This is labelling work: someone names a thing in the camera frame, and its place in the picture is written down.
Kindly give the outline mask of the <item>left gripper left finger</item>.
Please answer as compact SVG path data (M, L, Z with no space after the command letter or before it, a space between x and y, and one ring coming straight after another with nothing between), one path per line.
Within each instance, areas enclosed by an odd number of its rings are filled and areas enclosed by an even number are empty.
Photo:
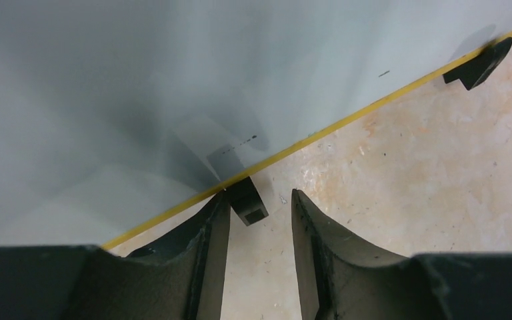
M96 245L0 247L0 319L219 319L230 212L218 193L125 257Z

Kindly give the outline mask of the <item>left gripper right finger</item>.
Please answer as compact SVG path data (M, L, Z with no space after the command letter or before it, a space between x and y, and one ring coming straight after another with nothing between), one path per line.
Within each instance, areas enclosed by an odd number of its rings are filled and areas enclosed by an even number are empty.
M422 253L378 247L291 194L304 319L512 319L512 253Z

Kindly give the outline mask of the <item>yellow-framed whiteboard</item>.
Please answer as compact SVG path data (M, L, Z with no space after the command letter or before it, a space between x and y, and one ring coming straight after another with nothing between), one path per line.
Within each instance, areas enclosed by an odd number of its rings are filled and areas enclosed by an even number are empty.
M512 1L0 1L0 245L104 244L512 31Z

